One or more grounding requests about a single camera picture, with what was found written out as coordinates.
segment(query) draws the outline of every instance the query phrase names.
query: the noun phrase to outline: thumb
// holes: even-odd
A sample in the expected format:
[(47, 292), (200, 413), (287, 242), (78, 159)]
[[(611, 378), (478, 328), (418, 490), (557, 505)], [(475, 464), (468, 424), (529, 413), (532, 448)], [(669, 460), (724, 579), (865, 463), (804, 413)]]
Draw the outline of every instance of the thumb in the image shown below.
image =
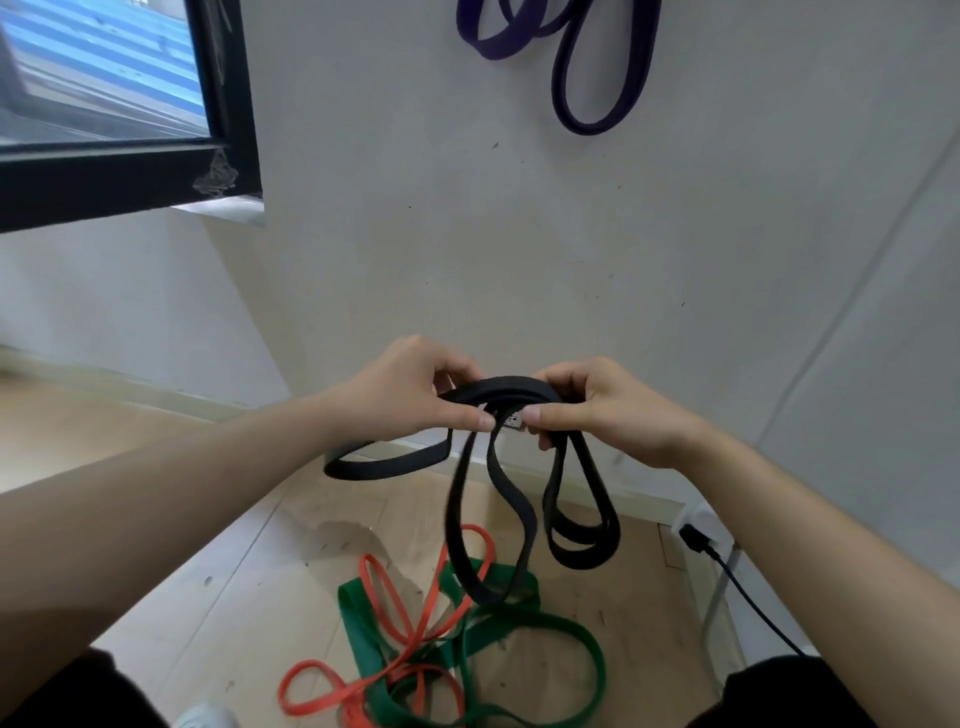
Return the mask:
[(528, 425), (546, 430), (587, 429), (588, 408), (580, 404), (528, 404), (520, 412), (520, 419)]
[(432, 427), (468, 429), (475, 432), (490, 432), (496, 425), (490, 412), (484, 412), (469, 404), (454, 404), (443, 400), (437, 400), (437, 407), (430, 421)]

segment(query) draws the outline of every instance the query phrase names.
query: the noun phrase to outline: window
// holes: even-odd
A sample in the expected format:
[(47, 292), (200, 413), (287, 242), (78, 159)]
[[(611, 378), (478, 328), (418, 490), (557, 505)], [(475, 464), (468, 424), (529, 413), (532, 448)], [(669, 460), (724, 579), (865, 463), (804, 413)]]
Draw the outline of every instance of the window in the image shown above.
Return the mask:
[(0, 0), (0, 231), (259, 193), (239, 0)]

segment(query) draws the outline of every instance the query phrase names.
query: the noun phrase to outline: wooden floor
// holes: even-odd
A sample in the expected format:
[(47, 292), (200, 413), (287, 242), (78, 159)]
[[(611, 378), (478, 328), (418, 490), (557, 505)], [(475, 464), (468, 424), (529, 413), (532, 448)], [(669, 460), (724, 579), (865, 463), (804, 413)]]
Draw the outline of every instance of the wooden floor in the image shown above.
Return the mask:
[[(182, 415), (100, 400), (56, 386), (0, 378), (0, 491), (190, 429)], [(294, 662), (319, 658), (357, 676), (336, 605), (360, 554), (385, 564), (416, 609), (443, 542), (448, 479), (434, 473), (345, 483), (303, 469), (160, 584), (97, 642), (170, 719), (207, 701), (247, 728), (333, 726), (335, 712), (299, 723), (276, 707), (276, 684)], [(567, 506), (589, 522), (587, 509)], [(464, 522), (484, 525), (498, 560), (512, 561), (516, 516), (482, 483), (469, 483)], [(591, 725), (683, 726), (712, 704), (683, 559), (655, 523), (621, 519), (623, 539), (593, 571), (557, 564), (542, 534), (530, 560), (543, 608), (577, 619), (603, 647), (609, 675)], [(570, 715), (593, 691), (586, 651), (571, 639), (519, 630), (475, 658), (486, 700), (535, 721)], [(315, 689), (300, 679), (294, 697)], [(448, 711), (438, 696), (436, 717)]]

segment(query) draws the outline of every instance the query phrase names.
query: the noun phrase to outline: black resistance band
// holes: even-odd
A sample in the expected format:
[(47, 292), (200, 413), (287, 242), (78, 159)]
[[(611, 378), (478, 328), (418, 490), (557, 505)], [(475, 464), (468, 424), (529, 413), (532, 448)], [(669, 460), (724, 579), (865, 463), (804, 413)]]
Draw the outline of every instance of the black resistance band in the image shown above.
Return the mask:
[(640, 98), (650, 73), (654, 40), (660, 24), (660, 0), (633, 0), (627, 75), (620, 89), (620, 96), (610, 113), (593, 122), (577, 119), (566, 101), (566, 75), (570, 68), (570, 59), (593, 0), (567, 0), (564, 9), (546, 23), (543, 19), (546, 16), (547, 0), (522, 0), (516, 13), (511, 8), (510, 0), (499, 0), (499, 3), (500, 11), (507, 20), (507, 27), (494, 36), (481, 38), (480, 14), (484, 0), (459, 0), (457, 31), (460, 37), (485, 59), (499, 61), (519, 53), (535, 37), (552, 36), (565, 28), (553, 62), (553, 79), (550, 84), (553, 108), (560, 123), (573, 133), (594, 136), (609, 131), (626, 118)]
[[(464, 497), (464, 484), (467, 482), (467, 468), (476, 433), (471, 432), (460, 455), (460, 462), (453, 474), (450, 493), (446, 501), (444, 535), (450, 556), (450, 564), (457, 578), (470, 598), (477, 604), (499, 604), (523, 583), (527, 571), (530, 551), (537, 537), (537, 513), (527, 497), (510, 480), (500, 467), (493, 443), (503, 428), (504, 422), (527, 404), (543, 404), (564, 401), (549, 384), (528, 376), (495, 376), (472, 384), (457, 387), (443, 395), (442, 399), (457, 404), (485, 404), (485, 409), (496, 419), (496, 426), (490, 434), (490, 446), (487, 448), (487, 470), (493, 487), (507, 501), (523, 525), (523, 548), (516, 560), (513, 578), (505, 592), (496, 592), (480, 581), (467, 556), (464, 534), (461, 530), (461, 504)], [(555, 450), (553, 469), (543, 489), (543, 530), (554, 558), (561, 564), (578, 570), (595, 569), (616, 553), (620, 544), (620, 521), (613, 510), (607, 488), (597, 472), (593, 458), (587, 448), (582, 432), (550, 432)], [(587, 484), (593, 494), (600, 523), (581, 525), (567, 518), (557, 506), (560, 484), (564, 476), (564, 459), (567, 441), (580, 459)], [(385, 477), (405, 475), (429, 468), (443, 462), (450, 455), (453, 443), (453, 430), (448, 430), (446, 439), (437, 445), (417, 450), (388, 460), (350, 461), (344, 460), (350, 454), (370, 443), (358, 443), (335, 449), (326, 455), (324, 473), (340, 480), (378, 480)], [(554, 539), (554, 531), (574, 544), (587, 548), (571, 549), (560, 546)]]

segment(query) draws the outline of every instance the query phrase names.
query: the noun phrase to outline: green resistance band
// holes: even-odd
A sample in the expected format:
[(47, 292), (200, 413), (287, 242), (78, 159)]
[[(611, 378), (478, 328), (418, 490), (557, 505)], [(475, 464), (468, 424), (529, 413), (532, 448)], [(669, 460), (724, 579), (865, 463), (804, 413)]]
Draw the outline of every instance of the green resistance band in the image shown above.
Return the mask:
[[(480, 561), (470, 560), (475, 569)], [(514, 567), (506, 564), (493, 564), (484, 580), (494, 588), (506, 589), (514, 574)], [(440, 574), (440, 591), (447, 595), (454, 606), (463, 601), (465, 592), (457, 582), (453, 569), (447, 563)], [(367, 688), (367, 708), (377, 725), (395, 728), (454, 728), (466, 725), (476, 726), (483, 718), (505, 716), (527, 728), (579, 728), (584, 725), (603, 699), (607, 688), (607, 664), (604, 661), (600, 645), (582, 624), (572, 619), (564, 619), (540, 610), (540, 585), (537, 577), (527, 573), (519, 590), (518, 601), (492, 606), (474, 606), (453, 628), (447, 638), (425, 645), (410, 657), (411, 663), (427, 663), (444, 669), (456, 667), (464, 685), (466, 712), (462, 718), (451, 723), (439, 723), (427, 718), (415, 716), (404, 704), (404, 699), (416, 686), (416, 678), (411, 676), (387, 688), (386, 677), (377, 680)], [(347, 582), (337, 590), (340, 613), (344, 618), (344, 627), (353, 658), (361, 677), (374, 675), (386, 667), (398, 654), (380, 634), (373, 607), (364, 592), (359, 578)], [(468, 658), (498, 640), (502, 640), (518, 627), (551, 629), (570, 635), (587, 648), (593, 665), (596, 667), (596, 690), (590, 702), (575, 715), (552, 723), (534, 723), (520, 717), (502, 706), (481, 702), (470, 675)]]

